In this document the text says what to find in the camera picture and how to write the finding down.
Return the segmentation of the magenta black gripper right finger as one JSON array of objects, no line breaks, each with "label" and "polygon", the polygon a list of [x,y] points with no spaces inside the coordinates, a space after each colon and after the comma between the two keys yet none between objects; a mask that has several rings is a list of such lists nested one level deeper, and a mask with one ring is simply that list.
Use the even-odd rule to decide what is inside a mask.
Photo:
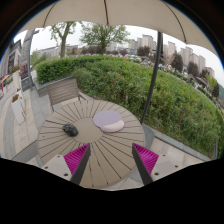
[{"label": "magenta black gripper right finger", "polygon": [[144,185],[180,169],[180,166],[172,162],[166,155],[159,156],[136,143],[132,144],[132,155]]}]

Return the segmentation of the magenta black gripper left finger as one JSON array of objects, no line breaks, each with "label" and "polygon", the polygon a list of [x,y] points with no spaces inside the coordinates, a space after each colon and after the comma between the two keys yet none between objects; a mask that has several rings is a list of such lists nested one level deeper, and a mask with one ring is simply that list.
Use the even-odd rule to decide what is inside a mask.
[{"label": "magenta black gripper left finger", "polygon": [[90,144],[85,144],[65,156],[54,156],[42,169],[79,185],[90,155]]}]

